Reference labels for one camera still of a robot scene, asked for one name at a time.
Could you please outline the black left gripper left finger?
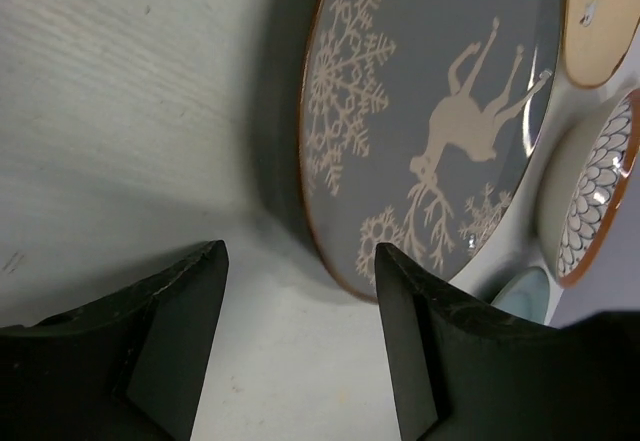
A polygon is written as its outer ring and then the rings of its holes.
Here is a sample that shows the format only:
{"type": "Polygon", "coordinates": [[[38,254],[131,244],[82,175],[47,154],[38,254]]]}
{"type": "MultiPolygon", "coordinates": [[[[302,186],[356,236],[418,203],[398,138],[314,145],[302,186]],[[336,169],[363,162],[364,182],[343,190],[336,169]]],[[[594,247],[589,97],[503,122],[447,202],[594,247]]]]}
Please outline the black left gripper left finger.
{"type": "Polygon", "coordinates": [[[5,440],[187,440],[224,298],[226,245],[1,331],[5,440]]]}

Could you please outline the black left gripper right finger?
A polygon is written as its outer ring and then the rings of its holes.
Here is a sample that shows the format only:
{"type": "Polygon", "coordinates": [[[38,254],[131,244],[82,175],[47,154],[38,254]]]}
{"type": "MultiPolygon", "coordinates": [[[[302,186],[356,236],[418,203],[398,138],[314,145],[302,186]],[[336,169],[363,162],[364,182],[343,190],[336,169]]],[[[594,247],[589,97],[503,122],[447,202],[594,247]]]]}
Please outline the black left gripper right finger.
{"type": "Polygon", "coordinates": [[[378,245],[375,280],[404,440],[635,440],[639,315],[556,329],[505,313],[378,245]]]}

